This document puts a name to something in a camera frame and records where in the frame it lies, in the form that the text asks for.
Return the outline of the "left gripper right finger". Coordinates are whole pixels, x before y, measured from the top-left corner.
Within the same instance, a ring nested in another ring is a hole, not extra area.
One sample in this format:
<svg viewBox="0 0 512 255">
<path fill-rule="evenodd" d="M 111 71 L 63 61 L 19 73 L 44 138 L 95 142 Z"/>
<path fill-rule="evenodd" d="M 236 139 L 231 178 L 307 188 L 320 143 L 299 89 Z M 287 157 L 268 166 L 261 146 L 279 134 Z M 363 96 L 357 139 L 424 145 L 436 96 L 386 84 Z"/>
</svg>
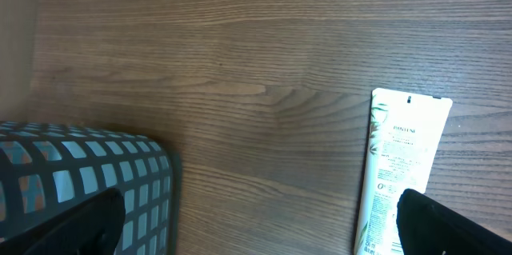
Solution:
<svg viewBox="0 0 512 255">
<path fill-rule="evenodd" d="M 399 198 L 405 255 L 511 255 L 511 242 L 414 189 Z"/>
</svg>

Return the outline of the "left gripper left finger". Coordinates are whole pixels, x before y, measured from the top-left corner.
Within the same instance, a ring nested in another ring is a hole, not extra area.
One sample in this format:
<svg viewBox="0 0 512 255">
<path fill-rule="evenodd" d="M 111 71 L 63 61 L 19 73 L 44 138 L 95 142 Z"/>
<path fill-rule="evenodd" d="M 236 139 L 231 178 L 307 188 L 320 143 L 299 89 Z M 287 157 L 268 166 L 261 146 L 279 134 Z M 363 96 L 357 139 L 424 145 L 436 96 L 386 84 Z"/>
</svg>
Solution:
<svg viewBox="0 0 512 255">
<path fill-rule="evenodd" d="M 109 188 L 1 243 L 2 254 L 112 254 L 126 218 L 124 197 Z"/>
</svg>

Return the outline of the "white tube with gold cap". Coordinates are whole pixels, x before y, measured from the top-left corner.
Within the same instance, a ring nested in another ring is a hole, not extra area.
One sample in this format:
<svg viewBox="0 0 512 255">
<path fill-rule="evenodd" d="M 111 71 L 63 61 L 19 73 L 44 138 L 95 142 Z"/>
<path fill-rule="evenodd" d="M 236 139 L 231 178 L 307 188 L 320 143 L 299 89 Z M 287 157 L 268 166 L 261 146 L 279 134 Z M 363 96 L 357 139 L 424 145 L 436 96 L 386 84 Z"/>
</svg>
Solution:
<svg viewBox="0 0 512 255">
<path fill-rule="evenodd" d="M 426 192 L 453 101 L 377 88 L 371 93 L 355 254 L 402 254 L 397 204 L 405 189 Z"/>
</svg>

